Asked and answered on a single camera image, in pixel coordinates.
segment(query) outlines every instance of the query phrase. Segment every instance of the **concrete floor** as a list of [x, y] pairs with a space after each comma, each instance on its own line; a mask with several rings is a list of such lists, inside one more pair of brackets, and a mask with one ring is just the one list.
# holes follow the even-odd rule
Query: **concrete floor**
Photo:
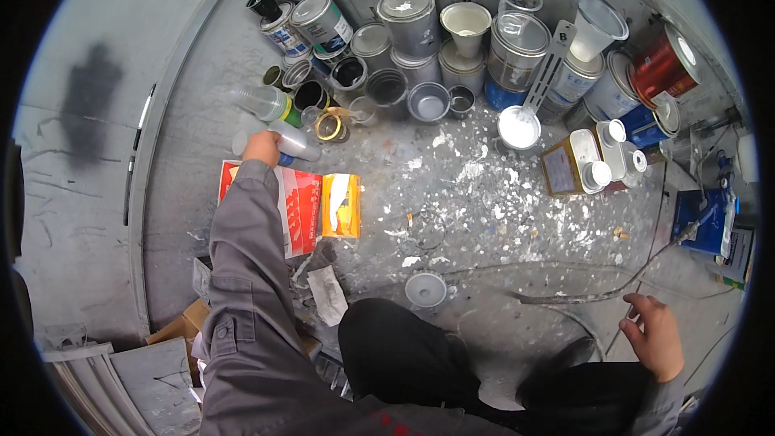
[[[216, 9], [191, 51], [164, 119], [144, 243], [154, 330], [196, 297], [191, 259], [207, 253], [218, 172], [222, 159], [233, 158], [231, 138], [240, 118], [226, 101], [228, 86], [237, 80], [257, 82], [279, 59], [243, 2], [224, 0]], [[666, 243], [674, 192], [691, 186], [683, 171], [671, 164], [665, 173], [662, 164], [653, 167], [639, 189], [550, 198], [538, 155], [567, 131], [544, 128], [533, 150], [504, 156], [494, 148], [495, 119], [496, 112], [479, 102], [463, 122], [354, 128], [347, 143], [323, 145], [320, 161], [296, 160], [292, 167], [355, 173], [363, 179], [361, 239], [324, 240], [309, 268], [333, 264], [351, 300], [382, 296], [406, 306], [403, 283], [412, 273], [441, 273], [450, 286], [447, 299], [416, 313], [463, 335], [483, 380], [483, 400], [505, 409], [515, 406], [515, 387], [532, 364], [583, 336], [584, 329], [540, 306], [521, 306], [502, 290], [574, 294], [623, 285], [628, 273]], [[412, 228], [408, 213], [414, 216]], [[628, 237], [613, 236], [615, 228]], [[423, 248], [408, 237], [423, 240]], [[412, 257], [419, 260], [411, 262]], [[693, 372], [736, 323], [741, 292], [723, 293], [728, 288], [680, 248], [665, 254], [645, 281], [659, 288], [642, 284], [640, 291], [673, 306], [686, 370]], [[335, 329], [323, 326], [308, 289], [298, 289], [296, 296], [300, 320], [336, 352]], [[702, 296], [712, 297], [694, 299]], [[569, 310], [597, 334], [609, 360], [631, 360], [625, 338], [617, 337], [627, 307], [608, 300]], [[687, 391], [712, 378], [731, 335], [707, 357]]]

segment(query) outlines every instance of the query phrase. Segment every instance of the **person's hand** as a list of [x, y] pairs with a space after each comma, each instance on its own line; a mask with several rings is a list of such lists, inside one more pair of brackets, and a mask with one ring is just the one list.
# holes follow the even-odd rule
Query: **person's hand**
[[280, 161], [280, 151], [277, 150], [277, 140], [280, 140], [280, 134], [276, 131], [264, 130], [261, 133], [250, 135], [247, 140], [245, 152], [243, 152], [243, 161], [261, 160], [270, 168], [277, 167]]
[[636, 321], [625, 318], [619, 322], [635, 355], [654, 373], [656, 382], [675, 379], [683, 369], [683, 352], [678, 324], [670, 307], [653, 296], [638, 293], [628, 293], [624, 300], [633, 305], [628, 318], [638, 317]]

